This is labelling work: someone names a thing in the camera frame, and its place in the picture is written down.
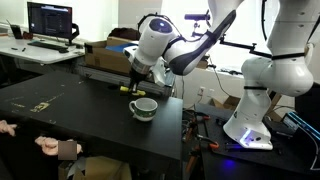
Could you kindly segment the person's left hand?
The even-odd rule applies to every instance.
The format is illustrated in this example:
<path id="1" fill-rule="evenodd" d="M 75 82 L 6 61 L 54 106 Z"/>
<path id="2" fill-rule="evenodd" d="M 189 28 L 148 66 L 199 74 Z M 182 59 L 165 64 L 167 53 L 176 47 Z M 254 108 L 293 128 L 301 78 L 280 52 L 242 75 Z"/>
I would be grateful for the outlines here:
<path id="1" fill-rule="evenodd" d="M 6 120 L 0 121 L 0 132 L 1 133 L 8 133 L 9 135 L 14 136 L 16 127 L 17 127 L 16 124 L 8 124 Z"/>

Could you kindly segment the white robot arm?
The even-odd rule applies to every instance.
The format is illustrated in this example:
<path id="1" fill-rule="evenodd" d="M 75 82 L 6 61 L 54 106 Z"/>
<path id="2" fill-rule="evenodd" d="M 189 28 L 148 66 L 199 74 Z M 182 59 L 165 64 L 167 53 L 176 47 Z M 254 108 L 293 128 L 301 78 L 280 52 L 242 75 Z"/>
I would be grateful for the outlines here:
<path id="1" fill-rule="evenodd" d="M 267 38 L 268 53 L 249 48 L 251 58 L 241 65 L 244 94 L 224 132 L 240 146 L 271 150 L 271 134 L 262 119 L 271 105 L 268 90 L 297 97 L 311 89 L 314 78 L 307 67 L 312 41 L 319 21 L 319 0 L 278 0 L 279 10 Z M 236 19 L 243 0 L 208 0 L 213 15 L 211 27 L 198 39 L 189 41 L 164 15 L 148 14 L 139 22 L 138 43 L 123 50 L 131 64 L 129 90 L 153 74 L 159 60 L 167 62 L 176 75 L 192 72 L 202 57 L 217 43 Z"/>

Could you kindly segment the person's right hand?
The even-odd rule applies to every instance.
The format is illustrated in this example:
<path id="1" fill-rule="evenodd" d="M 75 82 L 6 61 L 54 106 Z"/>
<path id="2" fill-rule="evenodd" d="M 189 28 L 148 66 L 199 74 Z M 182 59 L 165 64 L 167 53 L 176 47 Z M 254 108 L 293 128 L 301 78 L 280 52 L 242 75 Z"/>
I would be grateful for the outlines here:
<path id="1" fill-rule="evenodd" d="M 49 156 L 79 154 L 82 152 L 82 146 L 73 139 L 62 141 L 52 137 L 39 136 L 34 142 L 41 147 L 44 154 Z"/>

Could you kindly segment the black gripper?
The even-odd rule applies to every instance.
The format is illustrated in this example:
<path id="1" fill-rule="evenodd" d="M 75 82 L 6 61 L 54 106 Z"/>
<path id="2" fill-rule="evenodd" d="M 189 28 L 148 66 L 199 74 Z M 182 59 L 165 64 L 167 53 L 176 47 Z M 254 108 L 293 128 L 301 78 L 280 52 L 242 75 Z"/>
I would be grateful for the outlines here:
<path id="1" fill-rule="evenodd" d="M 132 93 L 135 86 L 135 94 L 139 95 L 139 88 L 137 85 L 141 81 L 145 80 L 147 75 L 141 74 L 134 69 L 130 69 L 129 76 L 130 76 L 130 84 L 128 86 L 128 93 Z"/>

